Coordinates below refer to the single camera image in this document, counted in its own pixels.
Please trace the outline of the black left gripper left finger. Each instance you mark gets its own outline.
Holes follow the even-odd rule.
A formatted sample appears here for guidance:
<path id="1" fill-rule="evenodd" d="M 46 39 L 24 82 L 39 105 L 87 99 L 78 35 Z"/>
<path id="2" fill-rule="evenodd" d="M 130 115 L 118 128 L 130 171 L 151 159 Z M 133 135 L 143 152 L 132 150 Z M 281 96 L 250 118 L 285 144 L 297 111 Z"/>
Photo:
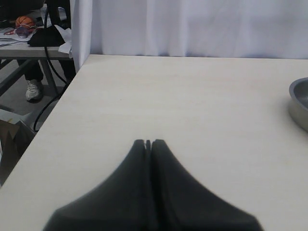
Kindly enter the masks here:
<path id="1" fill-rule="evenodd" d="M 136 140 L 119 167 L 100 185 L 57 209 L 46 231 L 155 231 L 150 142 Z"/>

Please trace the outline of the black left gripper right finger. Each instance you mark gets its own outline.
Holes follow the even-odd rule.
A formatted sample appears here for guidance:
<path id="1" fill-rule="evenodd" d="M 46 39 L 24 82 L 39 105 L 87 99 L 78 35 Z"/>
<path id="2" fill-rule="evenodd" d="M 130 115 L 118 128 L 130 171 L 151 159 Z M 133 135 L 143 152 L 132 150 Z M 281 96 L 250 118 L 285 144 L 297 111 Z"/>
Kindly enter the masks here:
<path id="1" fill-rule="evenodd" d="M 161 231 L 261 231 L 256 217 L 216 196 L 178 161 L 164 140 L 151 150 L 151 181 Z"/>

